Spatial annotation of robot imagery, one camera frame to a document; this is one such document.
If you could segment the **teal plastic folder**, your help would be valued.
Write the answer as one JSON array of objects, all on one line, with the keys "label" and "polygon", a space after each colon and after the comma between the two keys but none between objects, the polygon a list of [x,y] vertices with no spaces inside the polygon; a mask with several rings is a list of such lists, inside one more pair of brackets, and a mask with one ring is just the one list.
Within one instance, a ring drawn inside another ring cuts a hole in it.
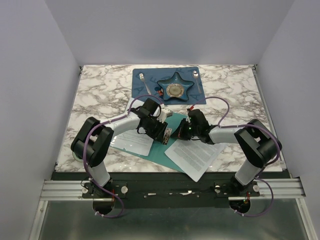
[{"label": "teal plastic folder", "polygon": [[139,154],[131,153],[125,150],[121,150],[115,147],[115,149],[118,149],[120,151],[126,152],[128,154],[131,154],[136,157],[140,157],[142,159],[148,160],[150,162],[162,165],[164,167],[168,167],[172,170],[178,171],[178,172],[183,172],[183,170],[178,167],[169,157],[166,156],[165,151],[175,142],[176,140],[173,138],[170,138],[167,145],[161,144],[160,142],[157,142],[153,140],[150,152],[148,156],[142,156]]}]

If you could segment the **printed paper sheets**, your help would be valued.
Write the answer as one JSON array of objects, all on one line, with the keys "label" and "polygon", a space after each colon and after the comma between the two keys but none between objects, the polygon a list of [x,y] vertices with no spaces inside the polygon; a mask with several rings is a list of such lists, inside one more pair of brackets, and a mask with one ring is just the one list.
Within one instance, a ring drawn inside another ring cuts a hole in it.
[{"label": "printed paper sheets", "polygon": [[225,143],[211,145],[199,140],[176,140],[164,154],[198,182],[226,146]]}]

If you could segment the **single printed paper sheet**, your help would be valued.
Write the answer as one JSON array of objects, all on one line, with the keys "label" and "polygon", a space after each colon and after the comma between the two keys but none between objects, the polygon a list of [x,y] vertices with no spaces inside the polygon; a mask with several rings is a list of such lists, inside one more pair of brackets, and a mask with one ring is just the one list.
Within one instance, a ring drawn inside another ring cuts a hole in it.
[{"label": "single printed paper sheet", "polygon": [[148,156],[154,140],[140,130],[139,134],[136,129],[128,130],[115,136],[110,146],[133,154]]}]

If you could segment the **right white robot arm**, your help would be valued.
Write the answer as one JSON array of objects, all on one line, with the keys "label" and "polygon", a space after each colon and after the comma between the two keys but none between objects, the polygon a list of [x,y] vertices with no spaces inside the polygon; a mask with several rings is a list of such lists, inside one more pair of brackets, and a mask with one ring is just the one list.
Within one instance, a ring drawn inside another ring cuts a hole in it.
[{"label": "right white robot arm", "polygon": [[281,142],[258,119],[242,125],[212,125],[199,109],[190,110],[171,137],[183,141],[195,137],[209,145],[239,144],[246,160],[231,178],[230,191],[236,196],[247,192],[248,185],[282,150]]}]

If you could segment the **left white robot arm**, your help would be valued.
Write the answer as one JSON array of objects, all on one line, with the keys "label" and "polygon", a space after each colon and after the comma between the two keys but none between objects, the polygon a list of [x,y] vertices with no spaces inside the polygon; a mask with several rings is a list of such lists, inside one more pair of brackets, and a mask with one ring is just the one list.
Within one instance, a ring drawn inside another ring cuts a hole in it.
[{"label": "left white robot arm", "polygon": [[156,142],[166,145],[169,141],[172,130],[166,119],[173,111],[151,98],[134,107],[136,101],[132,100],[125,112],[113,119],[101,122],[94,117],[87,118],[71,144],[72,153],[83,160],[84,169],[94,183],[93,191],[101,198],[111,191],[111,177],[104,159],[115,137],[142,129],[142,134]]}]

